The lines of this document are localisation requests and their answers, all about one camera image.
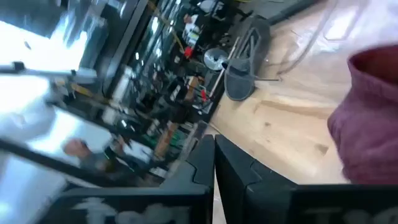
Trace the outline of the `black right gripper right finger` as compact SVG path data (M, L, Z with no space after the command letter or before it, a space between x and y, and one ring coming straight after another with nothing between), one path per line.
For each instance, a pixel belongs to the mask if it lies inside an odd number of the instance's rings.
M220 134L215 170L227 223L397 223L396 186L296 184Z

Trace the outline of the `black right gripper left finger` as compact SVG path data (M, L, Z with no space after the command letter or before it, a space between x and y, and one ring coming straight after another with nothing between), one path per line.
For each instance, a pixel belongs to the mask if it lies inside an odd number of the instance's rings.
M214 168L215 141L206 135L160 186L71 189L37 223L211 223Z

